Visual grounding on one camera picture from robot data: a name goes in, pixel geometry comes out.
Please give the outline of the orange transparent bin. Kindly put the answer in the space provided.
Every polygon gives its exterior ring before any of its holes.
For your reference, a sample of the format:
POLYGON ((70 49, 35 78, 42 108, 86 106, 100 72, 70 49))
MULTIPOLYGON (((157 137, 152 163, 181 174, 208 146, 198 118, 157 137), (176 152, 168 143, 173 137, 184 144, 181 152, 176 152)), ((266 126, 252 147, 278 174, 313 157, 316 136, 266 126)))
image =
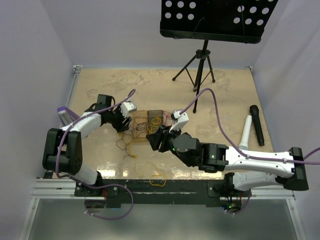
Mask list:
POLYGON ((134 143, 141 143, 146 140, 147 125, 147 110, 137 110, 132 113, 132 139, 134 143))

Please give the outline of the clear transparent bin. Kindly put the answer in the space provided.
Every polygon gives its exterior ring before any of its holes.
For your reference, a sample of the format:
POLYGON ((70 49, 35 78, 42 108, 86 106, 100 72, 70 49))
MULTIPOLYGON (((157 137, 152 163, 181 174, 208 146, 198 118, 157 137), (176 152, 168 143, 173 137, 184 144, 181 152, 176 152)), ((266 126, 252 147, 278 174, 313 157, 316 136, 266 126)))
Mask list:
POLYGON ((163 124, 165 126, 171 126, 173 124, 173 119, 171 117, 171 112, 169 111, 163 111, 163 124))

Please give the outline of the yellow red cable ball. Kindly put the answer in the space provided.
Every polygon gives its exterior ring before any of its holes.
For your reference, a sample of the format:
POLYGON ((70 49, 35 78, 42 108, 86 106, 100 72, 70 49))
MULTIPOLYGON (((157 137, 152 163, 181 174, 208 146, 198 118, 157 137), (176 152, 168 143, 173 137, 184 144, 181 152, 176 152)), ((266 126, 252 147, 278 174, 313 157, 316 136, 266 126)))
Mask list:
POLYGON ((167 184, 167 178, 161 173, 158 166, 152 161, 147 161, 143 165, 138 164, 137 156, 132 156, 134 159, 133 171, 139 177, 149 177, 148 183, 153 187, 163 188, 167 184))

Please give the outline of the grey transparent bin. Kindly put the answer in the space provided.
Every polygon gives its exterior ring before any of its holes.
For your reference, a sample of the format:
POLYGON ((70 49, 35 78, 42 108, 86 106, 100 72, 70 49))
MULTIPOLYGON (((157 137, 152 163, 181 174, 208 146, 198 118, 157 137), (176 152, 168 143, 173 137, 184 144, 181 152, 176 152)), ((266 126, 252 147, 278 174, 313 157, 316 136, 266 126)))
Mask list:
POLYGON ((147 111, 147 131, 149 134, 155 133, 163 124, 163 110, 147 111))

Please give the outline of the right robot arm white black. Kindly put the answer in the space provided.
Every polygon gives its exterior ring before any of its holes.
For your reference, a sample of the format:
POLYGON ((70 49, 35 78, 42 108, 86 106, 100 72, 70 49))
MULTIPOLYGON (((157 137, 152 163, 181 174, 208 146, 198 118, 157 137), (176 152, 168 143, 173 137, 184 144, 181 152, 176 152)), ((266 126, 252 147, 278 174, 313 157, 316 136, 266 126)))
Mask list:
POLYGON ((233 146, 200 142, 181 130, 161 125, 146 135, 153 151, 170 151, 188 167, 206 173, 229 171, 220 189, 233 197, 252 188, 279 185, 290 191, 307 191, 309 184, 302 149, 284 152, 241 151, 233 146))

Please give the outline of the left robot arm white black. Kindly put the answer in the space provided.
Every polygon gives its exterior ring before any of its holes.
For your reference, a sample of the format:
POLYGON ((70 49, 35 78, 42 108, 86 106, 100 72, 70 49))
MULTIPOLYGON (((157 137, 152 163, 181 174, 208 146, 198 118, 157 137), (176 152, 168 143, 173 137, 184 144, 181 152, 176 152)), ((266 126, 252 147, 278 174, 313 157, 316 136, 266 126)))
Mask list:
POLYGON ((129 97, 116 103, 113 96, 99 94, 97 101, 81 116, 63 121, 61 128, 48 130, 42 167, 60 178, 69 177, 86 184, 88 193, 99 196, 104 190, 102 177, 84 163, 82 140, 105 124, 110 124, 117 133, 127 131, 132 121, 130 114, 136 110, 137 106, 129 97))

